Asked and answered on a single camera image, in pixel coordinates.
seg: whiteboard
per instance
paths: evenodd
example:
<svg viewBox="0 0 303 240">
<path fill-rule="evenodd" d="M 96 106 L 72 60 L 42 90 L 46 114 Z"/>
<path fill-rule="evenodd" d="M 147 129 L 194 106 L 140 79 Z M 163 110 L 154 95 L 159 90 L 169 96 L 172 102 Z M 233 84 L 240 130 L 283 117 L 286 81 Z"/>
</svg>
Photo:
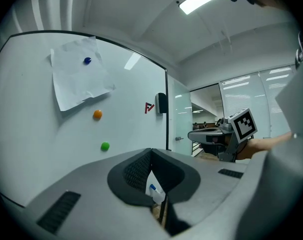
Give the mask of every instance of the whiteboard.
<svg viewBox="0 0 303 240">
<path fill-rule="evenodd" d="M 86 38 L 37 32 L 12 36 L 0 52 L 0 192 L 26 206 L 36 195 L 78 168 L 143 148 L 166 148 L 166 114 L 145 113 L 166 93 L 166 70 L 133 52 L 97 39 L 116 90 L 61 112 L 55 96 L 50 49 Z M 93 120 L 101 110 L 101 120 Z M 109 142 L 108 151 L 101 151 Z"/>
</svg>

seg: person's arm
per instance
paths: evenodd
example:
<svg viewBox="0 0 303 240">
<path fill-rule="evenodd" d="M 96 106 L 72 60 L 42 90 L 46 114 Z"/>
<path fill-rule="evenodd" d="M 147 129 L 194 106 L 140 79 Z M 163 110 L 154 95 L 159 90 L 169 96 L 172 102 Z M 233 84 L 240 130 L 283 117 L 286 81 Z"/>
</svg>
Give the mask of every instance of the person's arm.
<svg viewBox="0 0 303 240">
<path fill-rule="evenodd" d="M 248 141 L 246 147 L 237 154 L 237 160 L 243 160 L 247 158 L 252 158 L 252 156 L 260 151 L 269 151 L 275 145 L 287 141 L 292 137 L 291 132 L 287 132 L 281 136 L 274 137 L 274 138 L 252 138 Z"/>
</svg>

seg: white paper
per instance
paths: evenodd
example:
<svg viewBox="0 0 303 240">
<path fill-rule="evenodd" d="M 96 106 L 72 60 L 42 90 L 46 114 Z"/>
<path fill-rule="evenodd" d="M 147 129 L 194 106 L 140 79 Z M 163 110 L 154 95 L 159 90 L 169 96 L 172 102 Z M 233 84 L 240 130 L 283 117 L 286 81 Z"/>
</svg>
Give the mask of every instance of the white paper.
<svg viewBox="0 0 303 240">
<path fill-rule="evenodd" d="M 86 65 L 84 59 L 87 57 L 91 58 L 91 62 Z M 95 36 L 51 49 L 50 59 L 53 85 L 61 111 L 116 89 L 110 74 L 103 67 Z"/>
</svg>

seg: vent grille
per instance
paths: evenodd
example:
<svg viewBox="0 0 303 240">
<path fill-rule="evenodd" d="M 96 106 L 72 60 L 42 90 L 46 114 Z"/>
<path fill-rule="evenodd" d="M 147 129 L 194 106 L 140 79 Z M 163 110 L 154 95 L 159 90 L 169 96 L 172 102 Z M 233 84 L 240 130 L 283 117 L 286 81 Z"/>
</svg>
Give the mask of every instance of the vent grille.
<svg viewBox="0 0 303 240">
<path fill-rule="evenodd" d="M 80 197 L 81 195 L 78 193 L 66 191 L 40 218 L 37 224 L 44 230 L 55 234 Z"/>
<path fill-rule="evenodd" d="M 234 171 L 234 170 L 227 170 L 227 169 L 221 169 L 219 172 L 219 174 L 223 174 L 223 175 L 227 175 L 230 177 L 234 177 L 237 179 L 240 179 L 243 176 L 243 172 L 239 172 L 239 171 Z"/>
</svg>

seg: black mesh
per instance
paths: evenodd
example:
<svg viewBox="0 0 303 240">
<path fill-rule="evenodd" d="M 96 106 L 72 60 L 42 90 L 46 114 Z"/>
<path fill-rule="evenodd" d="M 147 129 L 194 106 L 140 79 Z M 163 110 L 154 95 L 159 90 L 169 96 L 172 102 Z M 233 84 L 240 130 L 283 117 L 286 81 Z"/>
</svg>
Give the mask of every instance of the black mesh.
<svg viewBox="0 0 303 240">
<path fill-rule="evenodd" d="M 129 186 L 145 193 L 147 178 L 150 172 L 151 154 L 146 153 L 124 169 L 123 177 Z"/>
</svg>

